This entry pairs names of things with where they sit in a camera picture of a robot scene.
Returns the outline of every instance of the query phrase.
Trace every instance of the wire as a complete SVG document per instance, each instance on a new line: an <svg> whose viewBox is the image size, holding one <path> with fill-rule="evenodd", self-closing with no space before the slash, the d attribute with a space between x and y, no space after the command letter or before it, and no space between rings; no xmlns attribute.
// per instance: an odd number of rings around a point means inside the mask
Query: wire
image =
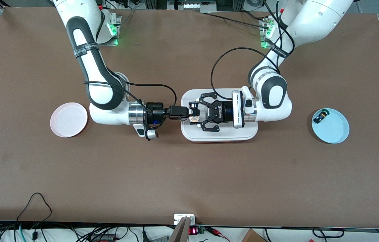
<svg viewBox="0 0 379 242"><path fill-rule="evenodd" d="M51 4L53 7L55 7L54 3L51 0L46 0L49 4Z"/></svg>
<svg viewBox="0 0 379 242"><path fill-rule="evenodd" d="M134 234L134 236L136 236L137 242L139 242L139 237L137 237L137 234L136 234L136 233L134 233L134 232L131 230L131 228L128 228L128 230L129 230L131 233L133 233L133 234Z"/></svg>
<svg viewBox="0 0 379 242"><path fill-rule="evenodd" d="M218 59L217 61L215 62L214 66L212 67L212 72L210 73L210 85L212 86L212 89L213 91L216 93L216 95L218 95L219 97L225 99L225 100L232 100L232 98L227 98L227 97L223 97L222 95L220 95L219 93L217 93L215 87L214 87L214 80L213 80L213 76L214 76L214 71L215 71L215 67L217 65L217 63L220 61L221 58L223 58L226 54L228 54L229 52L231 51L234 51L234 50L237 50L237 49L247 49L247 50L251 50L251 51L254 51L260 55L262 55L264 58L266 58L267 60L269 60L271 62L271 64L273 64L273 66L276 68L275 71L277 71L278 74L280 74L280 71L279 71L279 68L277 67L277 65L269 58L267 57L265 54L263 54L262 52L256 50L256 49L252 49L252 48L249 48L249 47L237 47L237 48L233 48L233 49L230 49L228 50L227 52L223 53Z"/></svg>
<svg viewBox="0 0 379 242"><path fill-rule="evenodd" d="M42 227L40 227L40 231L42 232L42 236L43 236L43 239L45 240L45 242L48 242L48 240L46 239L45 233L43 232Z"/></svg>
<svg viewBox="0 0 379 242"><path fill-rule="evenodd" d="M101 228L101 227L100 228L94 228L91 232L85 234L84 236L81 236L78 240L76 240L76 242L81 242L82 240L88 240L88 238L91 235L93 235L94 233L99 232L101 230L103 230L103 228Z"/></svg>
<svg viewBox="0 0 379 242"><path fill-rule="evenodd" d="M1 5L3 5L3 6L6 6L6 7L10 7L7 3L5 3L3 0L0 0L0 3L1 3Z"/></svg>
<svg viewBox="0 0 379 242"><path fill-rule="evenodd" d="M228 240L228 242L231 242L227 237L225 237L225 236L223 236L223 235L220 235L219 237L221 237L221 238L224 238L224 239L226 239L226 240Z"/></svg>
<svg viewBox="0 0 379 242"><path fill-rule="evenodd" d="M233 22L236 22L236 23L240 23L240 24L242 24L242 25L254 26L254 27L257 27L257 28L268 29L267 26L260 26L260 25L255 25L255 24L245 23L245 22L242 22L242 21L239 21L239 20L235 20L235 19L227 18L227 17L222 17L222 16L218 16L218 15L210 14L210 13L205 13L205 14L206 14L206 15L209 15L209 16L217 17L217 18L222 18L222 19L230 20L230 21L233 21Z"/></svg>
<svg viewBox="0 0 379 242"><path fill-rule="evenodd" d="M4 229L1 231L0 233L0 241L1 241L1 237L3 236L3 234L6 232L6 230L10 227L10 224Z"/></svg>
<svg viewBox="0 0 379 242"><path fill-rule="evenodd" d="M137 99L134 95L131 94L131 92L127 91L126 89L124 89L120 85L116 85L116 84L108 83L108 82L104 82L104 81L84 81L84 82L82 82L82 84L87 84L87 85L89 85L89 84L105 84L105 85L109 85L111 88L113 88L113 87L119 88L119 89L123 90L126 94L130 95L136 102L138 102L143 107L143 109L145 109L146 111L149 110L146 106L143 105L142 101Z"/></svg>
<svg viewBox="0 0 379 242"><path fill-rule="evenodd" d="M165 84L137 84L137 83L131 83L131 82L128 82L128 81L126 81L126 83L129 84L129 85L132 85L132 86L140 86L140 87L166 87L166 88L170 89L173 92L173 95L174 95L173 106L176 105L176 102L177 102L176 92L171 87L169 87L169 86L167 86Z"/></svg>
<svg viewBox="0 0 379 242"><path fill-rule="evenodd" d="M315 230L321 232L322 236L317 235L317 234L315 233ZM325 236L324 232L323 232L320 228L313 228L313 229L312 229L312 234L313 234L314 236L320 238L320 239L324 239L325 242L327 242L327 240L326 240L327 238L328 238L328 239L338 239L338 238L343 237L343 236L344 236L344 230L341 230L341 235L338 235L338 236Z"/></svg>
<svg viewBox="0 0 379 242"><path fill-rule="evenodd" d="M13 239L15 240L15 242L16 242L16 225L17 223L15 223L15 226L13 227Z"/></svg>
<svg viewBox="0 0 379 242"><path fill-rule="evenodd" d="M80 238L81 236L80 236L80 234L78 234L77 232L76 232L76 230L73 228L73 225L71 225L70 224L70 227L71 227L71 230L73 230L73 232L76 234L76 238Z"/></svg>
<svg viewBox="0 0 379 242"><path fill-rule="evenodd" d="M276 18L279 19L279 1L276 1ZM278 28L279 29L279 39L280 39L280 49L282 49L282 31L281 29L282 28ZM279 65L279 55L277 55L277 58L276 58L276 65L278 66Z"/></svg>
<svg viewBox="0 0 379 242"><path fill-rule="evenodd" d="M27 240L24 237L24 234L22 233L22 224L19 224L19 233L21 234L22 241L27 242Z"/></svg>
<svg viewBox="0 0 379 242"><path fill-rule="evenodd" d="M244 12L244 13L247 13L251 18L255 19L255 20L263 20L263 18L267 18L268 16L264 16L264 17L256 17L255 15L253 15L251 12L249 11L246 11L244 9L240 10L239 12Z"/></svg>
<svg viewBox="0 0 379 242"><path fill-rule="evenodd" d="M267 10L269 11L269 13L271 14L271 16L273 17L273 19L277 22L277 25L283 29L283 31L288 35L289 39L291 40L292 42L292 49L291 51L289 52L289 54L292 54L292 52L294 52L294 49L295 49L295 42L294 42L294 39L291 37L291 35L286 31L286 28L279 22L278 18L276 18L274 16L274 13L271 12L271 9L269 7L269 5L267 4L267 1L266 0L263 0L264 4L266 5L266 8Z"/></svg>
<svg viewBox="0 0 379 242"><path fill-rule="evenodd" d="M116 240L120 240L120 239L123 239L127 234L128 234L128 227L127 228L127 231L125 232L124 236L120 237L119 239L117 238Z"/></svg>
<svg viewBox="0 0 379 242"><path fill-rule="evenodd" d="M271 242L271 239L269 237L269 233L267 232L267 229L264 229L264 230L266 230L266 237L267 237L267 239L269 240L269 242Z"/></svg>
<svg viewBox="0 0 379 242"><path fill-rule="evenodd" d="M137 9L138 7L140 7L140 6L136 6L136 7L130 12L130 14L128 14L128 16L127 16L127 17L121 22L120 26L123 25L123 24L127 21L127 19L128 19L130 16L134 15L134 12L135 12L136 9Z"/></svg>
<svg viewBox="0 0 379 242"><path fill-rule="evenodd" d="M36 194L39 194L39 195L42 197L43 202L44 202L45 205L49 208L49 215L48 215L46 218L44 218L42 221L38 222L38 224L41 223L41 222L44 222L46 219L48 219L48 218L52 215L52 208L51 208L50 205L46 202L45 197L44 197L41 193L33 193L33 194L31 195L30 199L28 200L27 205L25 205L25 208L24 208L24 209L21 211L21 213L19 213L19 215L16 217L16 222L19 222L19 217L20 217L21 214L24 213L24 211L27 209L28 205L29 205L30 202L31 202L31 199L33 199L34 195L36 195Z"/></svg>
<svg viewBox="0 0 379 242"><path fill-rule="evenodd" d="M109 68L107 68L107 70L110 72L110 74L112 74L113 76L115 76L116 78L118 78L119 80L121 80L121 77L119 75L116 75L116 73L114 73L113 71L111 71ZM173 92L173 95L174 95L174 105L176 105L176 102L177 102L177 95L176 95L176 92L174 91L174 89L172 89L171 87L165 85L165 84L137 84L137 83L131 83L131 82L128 82L128 81L125 81L126 84L128 85L132 85L132 86L140 86L140 87L166 87L168 89L170 89L172 92Z"/></svg>
<svg viewBox="0 0 379 242"><path fill-rule="evenodd" d="M165 120L163 120L163 122L161 124L159 124L158 126L152 127L152 129L153 130L158 129L159 127L161 127L164 124L164 122L165 122Z"/></svg>

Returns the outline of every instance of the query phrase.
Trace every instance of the light blue plate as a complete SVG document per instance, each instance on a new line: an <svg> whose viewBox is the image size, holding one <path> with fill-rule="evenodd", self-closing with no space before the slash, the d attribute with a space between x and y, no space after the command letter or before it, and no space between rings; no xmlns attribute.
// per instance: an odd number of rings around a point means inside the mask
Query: light blue plate
<svg viewBox="0 0 379 242"><path fill-rule="evenodd" d="M328 109L329 115L327 115L320 123L313 122L322 111L319 109L312 118L312 129L315 135L321 140L330 143L338 144L343 142L349 135L349 123L347 119L341 114L341 112L335 109Z"/></svg>

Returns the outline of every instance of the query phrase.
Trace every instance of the power cable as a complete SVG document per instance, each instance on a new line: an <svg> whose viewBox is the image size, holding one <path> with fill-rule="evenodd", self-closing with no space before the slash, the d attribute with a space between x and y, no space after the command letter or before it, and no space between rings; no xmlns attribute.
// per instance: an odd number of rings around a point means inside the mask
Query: power cable
<svg viewBox="0 0 379 242"><path fill-rule="evenodd" d="M46 202L45 197L43 196L43 194L41 194L41 193L33 193L33 194L31 195L30 199L28 200L27 205L25 205L25 208L24 208L24 209L21 211L21 213L19 213L19 215L16 217L16 222L19 222L19 217L20 217L20 216L22 215L22 213L24 213L24 211L27 209L28 205L29 205L30 202L31 202L31 199L33 199L34 195L36 195L36 194L39 194L39 195L42 197L42 200L43 200L44 204L45 204L45 205L48 207L48 209L49 209L49 215L48 215L46 218L44 218L42 221L38 222L37 224L39 224L39 223L41 223L41 222L44 222L46 219L48 219L48 218L52 215L52 208L51 208L50 205Z"/></svg>
<svg viewBox="0 0 379 242"><path fill-rule="evenodd" d="M114 73L113 71L111 71L109 68L107 68L107 70L110 72L110 74L112 74L116 78L121 79L121 77L119 75L116 75L116 73ZM174 104L173 104L173 106L176 105L176 102L177 102L176 92L174 91L174 89L172 89L171 87L169 87L169 86L167 86L165 84L137 84L137 83L132 83L132 82L128 82L128 81L125 81L125 83L127 83L128 85L131 85L131 86L140 86L140 87L166 87L166 88L170 89L173 92L173 95L174 95Z"/></svg>
<svg viewBox="0 0 379 242"><path fill-rule="evenodd" d="M319 236L315 233L315 231L319 231L321 232L322 236ZM341 231L341 234L338 235L338 236L325 236L324 232L320 229L320 228L313 228L312 229L312 234L320 239L324 239L325 242L327 242L326 239L338 239L338 238L341 238L344 236L344 230L340 230Z"/></svg>
<svg viewBox="0 0 379 242"><path fill-rule="evenodd" d="M269 233L267 232L267 229L264 229L264 230L266 231L266 237L267 237L267 239L269 240L269 242L271 242L271 239L269 237Z"/></svg>
<svg viewBox="0 0 379 242"><path fill-rule="evenodd" d="M271 14L271 16L273 17L273 19L277 22L277 25L282 28L282 30L286 33L286 35L288 35L288 37L290 38L291 42L292 42L292 49L291 51L289 52L289 54L292 54L292 52L294 52L294 49L295 49L295 42L294 42L294 39L291 37L291 35L286 31L286 28L280 23L280 21L278 20L278 18L276 18L274 16L274 13L271 11L269 5L267 4L267 1L266 0L263 0L264 4L266 5L266 8L267 10L269 11L269 13Z"/></svg>
<svg viewBox="0 0 379 242"><path fill-rule="evenodd" d="M214 15L214 14L211 14L211 13L205 13L205 14L206 14L206 15L209 15L209 16L217 17L217 18L222 18L222 19L225 19L225 20L230 20L230 21L233 21L233 22L236 22L236 23L242 24L242 25L254 26L254 27L257 27L257 28L268 29L267 26L260 26L260 25L255 25L255 24L245 23L245 22L242 22L242 21L239 21L239 20L235 20L235 19L227 18L227 17L222 17L222 16L219 16L219 15Z"/></svg>
<svg viewBox="0 0 379 242"><path fill-rule="evenodd" d="M256 50L256 49L253 49L253 48L249 48L249 47L237 47L237 48L233 48L233 49L230 49L228 51L226 51L225 53L223 53L218 59L217 61L215 62L215 64L213 65L212 67L212 72L210 73L210 85L212 86L212 89L213 91L216 93L217 96L225 99L225 100L232 100L232 98L227 98L227 97L223 97L222 95L220 95L219 93L217 93L215 87L214 87L214 81L213 81L213 76L214 76L214 71L215 71L215 67L217 65L217 63L221 60L221 58L223 58L226 54L228 54L229 52L231 51L234 51L234 50L237 50L237 49L247 49L247 50L251 50L251 51L254 51L260 55L262 55L264 58L266 58L267 60L269 60L271 62L271 64L275 67L275 71L277 71L277 73L280 74L280 71L279 71L279 68L277 67L277 65L269 58L267 57L264 53Z"/></svg>
<svg viewBox="0 0 379 242"><path fill-rule="evenodd" d="M128 230L129 230L131 233L133 233L133 234L134 234L134 236L136 236L137 242L139 242L139 237L137 237L137 234L136 234L136 233L134 233L134 232L131 230L131 228L128 228Z"/></svg>

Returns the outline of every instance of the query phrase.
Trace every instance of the small object on plate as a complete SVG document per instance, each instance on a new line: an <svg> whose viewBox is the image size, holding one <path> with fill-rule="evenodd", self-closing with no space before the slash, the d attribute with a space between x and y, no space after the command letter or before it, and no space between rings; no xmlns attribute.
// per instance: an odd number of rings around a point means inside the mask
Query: small object on plate
<svg viewBox="0 0 379 242"><path fill-rule="evenodd" d="M51 130L59 137L69 138L80 133L88 122L88 113L79 103L65 103L51 116Z"/></svg>
<svg viewBox="0 0 379 242"><path fill-rule="evenodd" d="M329 115L329 111L327 109L322 109L321 113L316 118L314 118L313 122L317 124L320 123L320 121L322 121L326 115Z"/></svg>
<svg viewBox="0 0 379 242"><path fill-rule="evenodd" d="M322 122L315 122L321 112L327 110L328 117L324 118ZM312 117L312 129L318 138L330 143L338 144L346 140L349 136L349 123L341 112L335 109L320 109Z"/></svg>

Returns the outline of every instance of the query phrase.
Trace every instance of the black cable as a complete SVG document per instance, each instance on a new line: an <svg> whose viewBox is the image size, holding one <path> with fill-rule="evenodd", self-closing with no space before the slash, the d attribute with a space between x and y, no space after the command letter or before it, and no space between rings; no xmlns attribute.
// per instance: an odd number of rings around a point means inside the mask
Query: black cable
<svg viewBox="0 0 379 242"><path fill-rule="evenodd" d="M169 87L169 86L167 86L165 84L137 84L137 83L131 83L131 82L128 82L128 81L126 81L126 83L129 84L129 85L132 85L132 86L140 86L140 87L166 87L166 88L170 89L173 92L173 95L174 95L173 106L176 105L176 102L177 102L176 92L171 87Z"/></svg>
<svg viewBox="0 0 379 242"><path fill-rule="evenodd" d="M134 233L134 232L131 230L131 228L128 228L128 230L129 230L131 233L133 233L133 234L134 234L134 236L136 236L137 242L139 242L139 237L137 237L137 234L136 234L136 233Z"/></svg>
<svg viewBox="0 0 379 242"><path fill-rule="evenodd" d="M44 218L42 221L38 222L38 224L41 223L41 222L44 222L46 219L48 219L48 218L52 215L52 208L51 208L50 205L46 202L45 197L44 197L41 193L33 193L33 194L31 195L30 199L28 200L27 205L25 205L25 208L24 208L24 209L21 211L21 213L19 213L19 215L16 217L16 222L19 222L19 217L20 217L21 214L24 213L24 211L27 209L28 205L29 205L30 202L31 202L31 199L33 199L34 195L36 195L36 194L39 194L39 195L42 197L44 204L49 208L49 215L48 215L46 218Z"/></svg>
<svg viewBox="0 0 379 242"><path fill-rule="evenodd" d="M279 19L279 1L276 1L276 18ZM279 27L278 29L279 29L280 49L282 49L282 44L283 44L282 31L281 31L282 28ZM276 65L279 66L279 55L277 55L277 58L276 58Z"/></svg>
<svg viewBox="0 0 379 242"><path fill-rule="evenodd" d="M126 94L130 95L136 102L138 102L146 111L148 111L149 109L143 105L142 101L140 101L139 99L137 99L134 95L131 94L131 92L127 91L126 89L124 89L123 87L121 87L120 85L116 85L116 84L113 84L113 83L108 83L108 82L104 82L104 81L84 81L82 82L82 84L106 84L106 85L109 85L111 88L115 87L115 88L119 88L121 90L123 90Z"/></svg>
<svg viewBox="0 0 379 242"><path fill-rule="evenodd" d="M109 231L111 230L111 228L109 229L105 229L104 231L100 232L99 234L93 234L92 236L94 236L94 238L91 236L90 238L90 242L93 242L93 241L101 241L102 237Z"/></svg>
<svg viewBox="0 0 379 242"><path fill-rule="evenodd" d="M0 3L1 3L1 5L3 5L3 6L6 6L6 7L10 7L7 3L5 3L3 0L0 0Z"/></svg>
<svg viewBox="0 0 379 242"><path fill-rule="evenodd" d="M159 124L158 126L152 127L152 129L153 129L153 130L158 129L159 127L161 127L161 126L164 124L164 122L165 122L165 120L164 120L161 124Z"/></svg>
<svg viewBox="0 0 379 242"><path fill-rule="evenodd" d="M119 80L121 80L121 77L119 75L116 75L116 73L114 73L109 68L107 68L107 70L110 72L110 74L112 74L113 76L115 76L116 78L118 78ZM125 81L125 83L127 83L128 85L140 86L140 87L166 87L166 88L170 89L173 92L173 95L174 95L174 104L173 104L173 106L176 105L176 102L177 102L176 92L174 91L174 89L172 89L171 87L169 87L169 86L167 86L165 84L137 84L137 83L131 83L131 82L128 82L128 81Z"/></svg>
<svg viewBox="0 0 379 242"><path fill-rule="evenodd" d="M216 89L214 87L214 80L213 80L214 71L215 71L215 67L216 67L217 63L220 61L221 58L223 58L224 55L228 54L231 51L237 50L237 49L247 49L247 50L251 50L251 51L254 51L254 52L262 55L264 58L266 58L267 60L269 60L271 62L271 64L273 64L273 66L276 68L275 71L277 71L277 73L280 74L280 71L279 71L279 68L277 67L277 65L269 57L267 57L265 54L263 54L262 52L260 52L260 51L258 51L256 49L249 48L249 47L237 47L237 48L230 49L227 52L223 53L217 59L217 61L215 62L214 66L212 67L212 72L210 73L210 84L212 86L213 91L216 93L216 95L218 95L219 97L221 97L221 98L223 98L225 100L232 100L232 98L223 97L222 95L220 95L219 93L217 93L217 91L216 91Z"/></svg>
<svg viewBox="0 0 379 242"><path fill-rule="evenodd" d="M227 18L227 17L222 17L222 16L218 16L218 15L210 14L210 13L205 13L205 14L206 14L206 15L209 15L209 16L217 17L217 18L222 18L222 19L230 20L230 21L233 21L233 22L236 22L236 23L240 23L240 24L243 24L243 25L247 25L247 26L254 26L254 27L257 27L257 28L268 29L267 26L260 26L260 25L255 25L255 24L245 23L245 22L242 22L242 21L239 21L239 20L235 20L235 19Z"/></svg>
<svg viewBox="0 0 379 242"><path fill-rule="evenodd" d="M258 17L256 17L255 15L253 15L251 12L246 11L246 10L244 10L244 9L240 10L239 12L247 13L251 18L256 19L256 20L263 20L263 18L267 18L267 17L268 17L268 16L264 16L264 17L260 17L260 18L258 18Z"/></svg>
<svg viewBox="0 0 379 242"><path fill-rule="evenodd" d="M80 234L78 234L77 232L76 232L76 230L73 228L73 225L71 225L70 224L70 227L71 227L71 230L73 230L73 232L76 234L76 238L80 238L81 236L80 236Z"/></svg>
<svg viewBox="0 0 379 242"><path fill-rule="evenodd" d="M269 233L267 232L267 229L264 229L264 230L266 231L266 237L267 237L267 239L269 240L269 242L271 242L271 239L269 237Z"/></svg>
<svg viewBox="0 0 379 242"><path fill-rule="evenodd" d="M124 236L122 236L122 237L120 237L119 239L116 239L116 240L123 239L128 234L128 227L126 227L126 228L127 228L127 231L125 232Z"/></svg>
<svg viewBox="0 0 379 242"><path fill-rule="evenodd" d="M4 229L1 231L0 233L0 241L1 241L1 237L3 236L3 234L6 232L6 230L10 227L10 224Z"/></svg>
<svg viewBox="0 0 379 242"><path fill-rule="evenodd" d="M317 235L317 234L315 233L315 230L321 232L322 236ZM338 235L338 236L325 236L324 232L323 232L320 228L313 228L313 229L312 229L312 234L313 234L314 236L320 238L320 239L324 239L325 242L327 242L327 240L326 240L327 238L328 238L328 239L338 239L338 238L343 237L343 236L344 236L344 230L341 230L341 235Z"/></svg>
<svg viewBox="0 0 379 242"><path fill-rule="evenodd" d="M78 240L76 240L76 242L82 242L83 240L88 240L88 238L92 235L92 234L94 234L94 233L96 233L96 232L99 232L99 231L101 231L103 228L94 228L91 232L89 232L89 233L87 233L87 234L85 234L85 235L83 235L83 236L81 236Z"/></svg>
<svg viewBox="0 0 379 242"><path fill-rule="evenodd" d="M15 240L15 242L16 242L16 225L18 225L17 222L15 223L15 227L13 228L13 239Z"/></svg>
<svg viewBox="0 0 379 242"><path fill-rule="evenodd" d="M45 242L48 242L48 240L46 239L45 233L43 232L42 227L40 227L40 231L42 232L42 236L43 236L43 239L45 240Z"/></svg>
<svg viewBox="0 0 379 242"><path fill-rule="evenodd" d="M53 7L55 7L54 3L50 0L46 0L49 4L51 4Z"/></svg>
<svg viewBox="0 0 379 242"><path fill-rule="evenodd" d="M286 28L279 22L278 18L276 18L273 14L273 12L271 11L269 5L267 4L267 1L266 0L263 0L264 4L266 5L266 8L267 10L269 11L269 13L271 14L271 16L273 17L273 19L277 22L277 25L283 29L283 31L285 32L285 34L288 35L288 37L290 38L291 42L292 42L292 49L291 51L289 52L289 54L292 54L292 52L294 52L294 49L295 49L295 42L294 42L294 39L291 37L291 35L286 31Z"/></svg>

